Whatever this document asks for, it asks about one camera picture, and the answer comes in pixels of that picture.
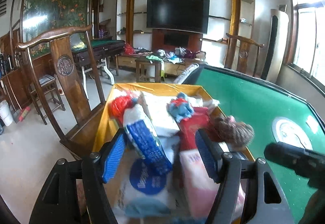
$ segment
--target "floral painting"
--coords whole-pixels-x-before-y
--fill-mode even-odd
[[[30,41],[55,28],[88,25],[88,7],[89,0],[23,0],[23,41]],[[47,53],[48,44],[40,44],[31,50],[33,59]]]

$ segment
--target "window frame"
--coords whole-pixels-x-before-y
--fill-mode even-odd
[[[322,2],[298,4],[298,0],[291,0],[290,4],[291,4],[290,37],[289,37],[288,51],[287,54],[285,55],[284,63],[288,65],[291,69],[295,70],[309,83],[311,83],[311,85],[313,85],[325,97],[325,85],[323,85],[320,81],[318,81],[315,77],[311,75],[313,70],[313,63],[311,65],[310,72],[301,69],[299,66],[293,63],[295,59],[295,53],[296,53],[297,41],[298,41],[298,27],[299,27],[298,10],[303,8],[311,8],[311,7],[320,8],[320,7],[324,7],[324,4]]]

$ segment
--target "wall-mounted tv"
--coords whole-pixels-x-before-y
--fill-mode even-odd
[[[210,0],[147,0],[147,28],[206,34]]]

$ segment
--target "red package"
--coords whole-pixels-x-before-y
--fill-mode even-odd
[[[109,115],[117,119],[123,125],[123,115],[126,109],[132,108],[136,98],[132,94],[118,96],[108,105]]]
[[[195,113],[187,120],[181,120],[179,126],[180,151],[197,149],[195,143],[195,133],[198,129],[207,128],[210,117],[208,108],[193,108]]]
[[[125,44],[125,48],[124,48],[124,53],[125,54],[134,54],[134,49],[131,45],[129,45],[128,43]]]

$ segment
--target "metal screw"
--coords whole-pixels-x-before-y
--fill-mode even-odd
[[[91,159],[97,159],[98,157],[100,156],[100,153],[98,153],[98,152],[93,152],[93,153],[91,153],[90,155],[89,155],[89,157],[91,158]]]
[[[64,158],[58,159],[56,163],[61,166],[65,163],[65,159]]]
[[[232,153],[224,153],[225,158],[232,158]]]
[[[258,158],[257,161],[260,163],[260,164],[266,164],[266,160],[264,158]]]

